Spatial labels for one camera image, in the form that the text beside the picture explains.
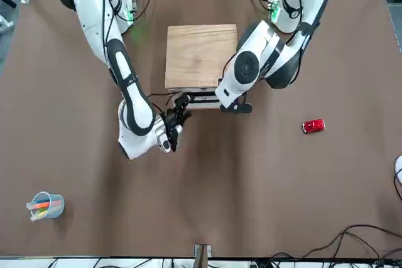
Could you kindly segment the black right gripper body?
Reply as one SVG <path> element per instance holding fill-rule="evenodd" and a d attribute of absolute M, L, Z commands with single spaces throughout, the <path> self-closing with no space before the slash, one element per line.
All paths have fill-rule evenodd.
<path fill-rule="evenodd" d="M 168 138 L 178 138 L 183 131 L 184 124 L 192 113 L 183 108 L 167 109 L 161 113 Z"/>

